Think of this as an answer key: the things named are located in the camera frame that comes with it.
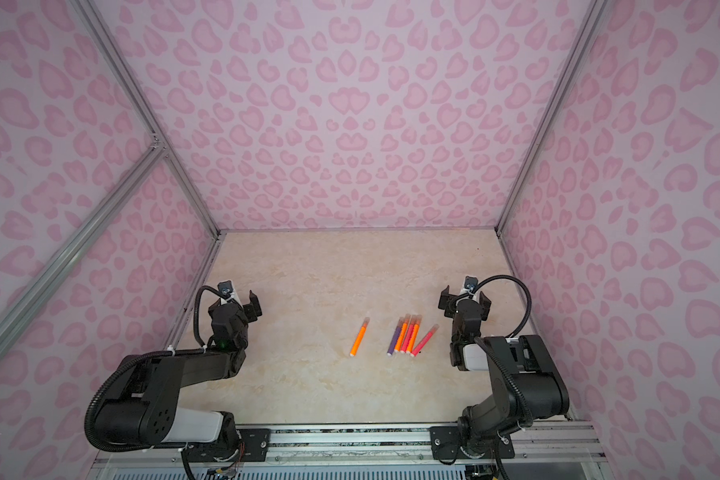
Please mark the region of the orange pen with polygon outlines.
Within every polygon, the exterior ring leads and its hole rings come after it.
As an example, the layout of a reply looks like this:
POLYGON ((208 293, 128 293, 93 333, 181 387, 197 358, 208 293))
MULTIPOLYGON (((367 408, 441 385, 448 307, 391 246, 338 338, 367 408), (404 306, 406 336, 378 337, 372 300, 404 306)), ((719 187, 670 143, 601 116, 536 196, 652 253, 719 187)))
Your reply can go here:
POLYGON ((355 357, 355 356, 357 355, 358 350, 359 350, 359 348, 360 348, 360 346, 361 346, 361 344, 362 344, 362 342, 363 342, 364 336, 365 336, 365 334, 366 334, 366 332, 367 332, 369 323, 370 323, 370 318, 369 318, 369 317, 365 317, 364 320, 363 320, 363 322, 362 322, 362 324, 361 324, 361 326, 360 326, 360 328, 359 328, 359 330, 358 330, 358 333, 357 333, 357 335, 356 335, 356 337, 355 337, 355 339, 354 339, 353 345, 352 345, 352 347, 351 347, 351 349, 350 349, 349 355, 350 355, 351 357, 355 357))
POLYGON ((409 321, 410 321, 410 316, 405 315, 400 322, 399 328, 397 329, 397 337, 395 340, 395 344, 393 346, 394 353, 399 352, 401 350, 402 343, 403 343, 403 340, 404 340, 406 332, 407 332, 409 321))
POLYGON ((422 317, 420 315, 416 315, 411 322, 411 325, 409 327, 409 336, 408 336, 408 342, 406 344, 406 353, 409 355, 413 354, 413 348, 416 343, 416 339, 418 336, 418 332, 420 329, 422 317))

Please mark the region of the pink pen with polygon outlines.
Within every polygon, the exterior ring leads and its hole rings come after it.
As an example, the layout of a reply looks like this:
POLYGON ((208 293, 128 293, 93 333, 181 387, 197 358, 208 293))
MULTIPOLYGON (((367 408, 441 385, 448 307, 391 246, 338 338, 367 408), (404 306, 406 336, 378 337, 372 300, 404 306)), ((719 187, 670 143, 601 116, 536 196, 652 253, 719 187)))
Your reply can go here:
POLYGON ((399 351, 401 353, 408 351, 408 345, 410 343, 410 338, 412 336, 413 327, 416 323, 417 316, 411 315, 405 322, 405 327, 403 329, 403 336, 400 344, 399 351))
POLYGON ((438 331, 439 326, 434 325, 424 336, 423 338, 413 347, 411 351, 411 355, 413 357, 416 357, 419 355, 421 350, 427 345, 427 343, 432 339, 434 334, 438 331))

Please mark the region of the purple pen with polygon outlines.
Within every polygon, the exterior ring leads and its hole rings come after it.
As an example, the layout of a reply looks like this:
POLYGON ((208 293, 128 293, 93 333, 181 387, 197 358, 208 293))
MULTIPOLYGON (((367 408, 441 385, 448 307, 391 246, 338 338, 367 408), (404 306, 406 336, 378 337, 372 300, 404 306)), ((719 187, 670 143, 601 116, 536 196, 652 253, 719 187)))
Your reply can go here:
POLYGON ((400 339, 400 335, 401 335, 403 326, 404 326, 404 317, 400 317, 396 324, 395 330, 393 332, 393 335, 390 339, 390 342, 389 342, 389 345, 388 345, 388 348, 386 351, 386 354, 388 356, 393 356, 394 352, 398 348, 397 343, 398 343, 398 340, 400 339))

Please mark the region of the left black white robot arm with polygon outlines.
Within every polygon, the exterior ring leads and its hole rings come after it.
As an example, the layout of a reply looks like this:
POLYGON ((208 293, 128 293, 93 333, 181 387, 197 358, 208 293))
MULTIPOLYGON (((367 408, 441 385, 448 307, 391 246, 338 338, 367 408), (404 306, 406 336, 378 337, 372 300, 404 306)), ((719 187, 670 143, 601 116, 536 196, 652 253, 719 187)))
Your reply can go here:
POLYGON ((179 407, 183 388, 236 376, 246 359, 249 325, 262 316, 258 297, 243 304, 229 282, 217 289, 201 287, 218 300, 208 308, 212 335, 199 335, 199 313, 193 314, 196 349, 173 348, 125 357, 94 394, 84 417, 84 433, 96 449, 123 453, 184 447, 204 459, 230 458, 242 439, 230 412, 179 407))

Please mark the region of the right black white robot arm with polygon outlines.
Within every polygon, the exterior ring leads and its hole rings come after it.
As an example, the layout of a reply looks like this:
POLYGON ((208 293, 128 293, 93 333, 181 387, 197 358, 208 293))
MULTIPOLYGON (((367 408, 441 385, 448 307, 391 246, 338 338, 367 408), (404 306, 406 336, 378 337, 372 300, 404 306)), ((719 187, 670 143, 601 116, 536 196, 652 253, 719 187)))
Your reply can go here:
POLYGON ((570 395, 538 335, 484 336, 491 301, 480 293, 440 293, 438 308, 452 320, 450 363, 460 371, 486 371, 491 394, 467 406, 456 422, 458 451, 467 457, 495 455, 510 435, 537 420, 564 415, 570 395))

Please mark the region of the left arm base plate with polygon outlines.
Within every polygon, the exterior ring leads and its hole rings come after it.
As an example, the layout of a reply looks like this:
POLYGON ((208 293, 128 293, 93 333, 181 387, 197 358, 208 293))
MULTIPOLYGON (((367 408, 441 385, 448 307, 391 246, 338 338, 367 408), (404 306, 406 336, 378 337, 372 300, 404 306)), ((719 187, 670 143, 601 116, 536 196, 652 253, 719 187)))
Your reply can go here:
POLYGON ((189 462, 263 462, 271 433, 266 428, 222 428, 216 440, 192 443, 184 453, 189 462))

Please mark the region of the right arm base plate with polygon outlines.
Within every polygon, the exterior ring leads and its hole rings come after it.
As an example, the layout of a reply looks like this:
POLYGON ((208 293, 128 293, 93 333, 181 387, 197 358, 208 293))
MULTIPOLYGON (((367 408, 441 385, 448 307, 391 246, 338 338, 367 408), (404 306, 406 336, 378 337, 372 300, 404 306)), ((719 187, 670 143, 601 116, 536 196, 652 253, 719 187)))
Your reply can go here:
POLYGON ((514 446, 508 437, 473 438, 456 425, 429 427, 428 434, 432 457, 441 462, 488 461, 494 460, 496 455, 501 460, 515 458, 514 446))

